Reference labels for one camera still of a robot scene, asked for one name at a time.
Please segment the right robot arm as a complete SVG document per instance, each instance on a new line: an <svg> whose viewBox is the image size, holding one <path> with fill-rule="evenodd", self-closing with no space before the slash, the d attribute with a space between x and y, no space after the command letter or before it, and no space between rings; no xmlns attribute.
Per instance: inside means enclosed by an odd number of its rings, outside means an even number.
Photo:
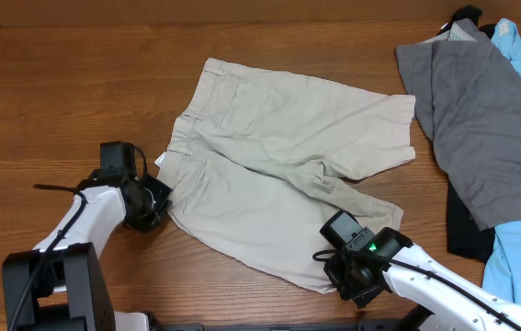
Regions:
<svg viewBox="0 0 521 331"><path fill-rule="evenodd" d="M383 291L417 304L397 330L519 330L521 305L500 299L431 258L409 237L373 233L338 211L321 228L331 250L315 253L341 298L366 307Z"/></svg>

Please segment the beige shorts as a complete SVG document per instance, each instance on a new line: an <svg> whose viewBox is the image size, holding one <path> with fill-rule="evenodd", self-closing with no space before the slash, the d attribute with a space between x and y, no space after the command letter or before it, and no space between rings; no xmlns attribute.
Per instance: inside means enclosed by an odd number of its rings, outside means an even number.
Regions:
<svg viewBox="0 0 521 331"><path fill-rule="evenodd" d="M415 99L210 58L158 158L169 215L209 247L304 289L332 284L314 253L347 211L372 231L400 207L352 182L413 161Z"/></svg>

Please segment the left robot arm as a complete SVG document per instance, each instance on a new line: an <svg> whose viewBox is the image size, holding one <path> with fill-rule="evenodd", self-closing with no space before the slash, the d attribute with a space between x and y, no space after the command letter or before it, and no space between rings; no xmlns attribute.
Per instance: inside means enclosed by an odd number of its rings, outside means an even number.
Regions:
<svg viewBox="0 0 521 331"><path fill-rule="evenodd" d="M151 313L114 310L99 264L116 228L148 233L171 204L171 188L137 167L144 157L132 143L101 143L99 168L70 188L73 204L56 228L32 250L5 259L9 331L158 329Z"/></svg>

